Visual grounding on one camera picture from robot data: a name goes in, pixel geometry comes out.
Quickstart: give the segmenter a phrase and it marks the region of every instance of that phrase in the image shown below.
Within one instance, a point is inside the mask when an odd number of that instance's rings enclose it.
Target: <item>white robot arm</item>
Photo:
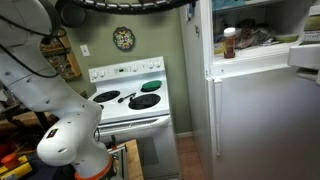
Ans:
[[[54,35],[60,25],[54,7],[45,0],[1,1],[0,81],[29,109],[60,118],[37,147],[41,160],[53,166],[72,164],[77,179],[99,179],[112,162],[105,145],[93,138],[101,117],[100,106],[83,99],[56,76],[39,50],[43,36],[7,20]]]

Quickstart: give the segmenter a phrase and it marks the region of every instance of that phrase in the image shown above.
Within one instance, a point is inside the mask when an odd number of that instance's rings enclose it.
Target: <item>bottle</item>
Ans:
[[[236,29],[235,28],[227,28],[224,30],[223,35],[225,37],[225,45],[226,50],[224,52],[224,58],[230,59],[234,58],[235,53],[235,40],[236,40]]]

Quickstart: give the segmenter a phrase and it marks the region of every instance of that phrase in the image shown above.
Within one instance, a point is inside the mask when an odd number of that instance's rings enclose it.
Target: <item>white stove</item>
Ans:
[[[103,108],[99,124],[102,130],[121,129],[120,132],[123,132],[160,125],[165,123],[164,119],[168,119],[161,118],[170,115],[163,57],[89,69],[89,76],[97,89],[89,100],[99,103]],[[142,92],[144,84],[154,81],[160,82],[158,89]],[[132,108],[130,103],[133,104],[135,100],[138,105],[147,104],[146,108]]]

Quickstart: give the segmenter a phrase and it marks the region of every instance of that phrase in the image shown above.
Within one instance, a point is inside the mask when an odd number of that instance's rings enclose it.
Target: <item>refrigerator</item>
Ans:
[[[193,135],[206,179],[320,179],[320,86],[297,73],[296,62],[308,64],[310,53],[288,64],[310,7],[320,1],[251,0],[220,9],[217,1],[180,8]],[[235,26],[253,18],[299,38],[224,59],[214,54],[221,17]]]

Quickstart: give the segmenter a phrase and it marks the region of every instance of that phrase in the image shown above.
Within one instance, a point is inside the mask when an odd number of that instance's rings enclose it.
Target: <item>tiled floor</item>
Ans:
[[[183,180],[205,180],[193,137],[178,138],[178,151]]]

